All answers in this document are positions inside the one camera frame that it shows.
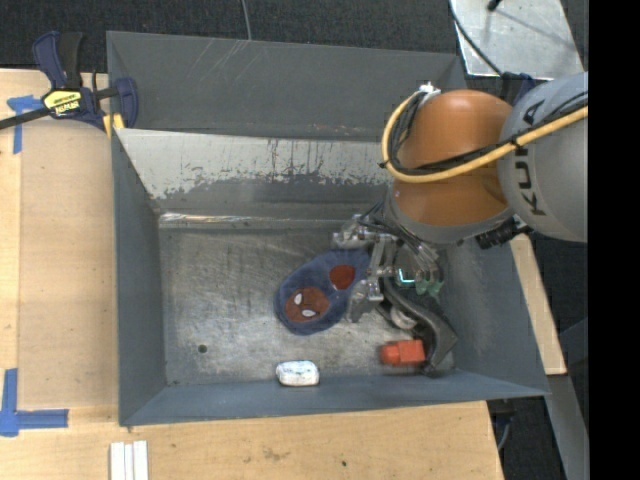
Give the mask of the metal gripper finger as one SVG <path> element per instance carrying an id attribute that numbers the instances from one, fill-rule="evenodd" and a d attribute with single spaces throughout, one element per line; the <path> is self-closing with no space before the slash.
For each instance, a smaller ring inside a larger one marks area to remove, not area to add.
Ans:
<path id="1" fill-rule="evenodd" d="M 331 239 L 334 248 L 364 248 L 374 242 L 375 233 L 358 221 L 346 222 Z"/>
<path id="2" fill-rule="evenodd" d="M 370 313 L 381 302 L 384 295 L 378 278 L 358 281 L 351 289 L 346 319 L 350 323 L 357 323 L 365 313 Z"/>

